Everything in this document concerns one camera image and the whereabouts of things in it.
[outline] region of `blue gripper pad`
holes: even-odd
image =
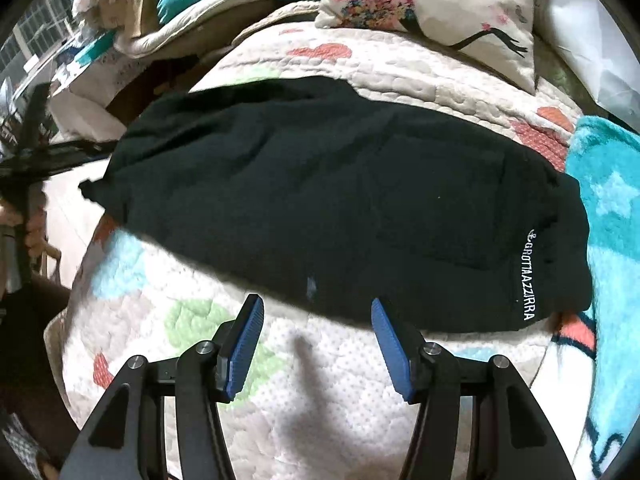
[[[257,294],[250,294],[218,353],[216,387],[224,391],[229,401],[234,400],[236,394],[242,391],[263,323],[262,298]]]
[[[409,358],[400,344],[396,331],[385,312],[385,307],[378,298],[371,303],[371,325],[376,334],[378,346],[382,351],[382,357],[385,359],[386,369],[391,376],[394,390],[402,395],[406,402],[409,402],[415,393],[411,382]]]

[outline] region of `metal bolt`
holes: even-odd
[[[211,341],[200,341],[196,345],[196,352],[201,355],[208,354],[212,350],[213,350],[213,343]]]
[[[127,366],[132,370],[135,370],[136,368],[140,368],[145,363],[145,361],[146,359],[143,355],[134,355],[127,361]]]
[[[504,355],[495,355],[493,358],[494,365],[498,368],[508,368],[509,360]]]
[[[425,343],[422,349],[424,350],[425,354],[428,355],[439,355],[440,352],[442,352],[442,346],[432,341]]]

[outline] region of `bed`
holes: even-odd
[[[245,29],[234,40],[235,49],[193,91],[264,78],[341,78],[372,100],[430,108],[481,124],[539,151],[561,171],[582,110],[558,86],[590,113],[599,111],[540,40],[538,84],[529,94],[428,40],[316,28],[310,20],[317,10],[314,2],[290,4]],[[104,216],[76,275],[68,309],[45,334],[56,382],[76,423],[86,421],[127,358],[180,355],[233,318],[252,291]],[[238,478],[396,478],[417,410],[393,390],[372,331],[314,316],[258,292],[267,313],[260,345],[239,400],[220,414]],[[459,356],[487,360],[506,355],[527,384],[538,375],[544,408],[562,388],[561,373],[539,373],[553,366],[557,342],[552,340],[559,327],[559,319],[552,317],[519,332],[424,335]],[[576,453],[587,405],[588,399],[567,408],[577,412],[572,415],[576,423],[566,424],[559,435],[568,454]],[[462,403],[454,478],[465,475],[470,409],[470,402]],[[562,420],[552,424],[558,431]],[[169,472],[180,478],[171,401],[166,448]]]

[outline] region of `blue blanket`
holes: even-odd
[[[588,258],[596,325],[593,393],[586,421],[594,477],[640,414],[640,137],[600,117],[581,118],[566,159],[590,225]]]

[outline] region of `floral pillow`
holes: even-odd
[[[322,0],[316,27],[417,32],[534,91],[533,0]]]

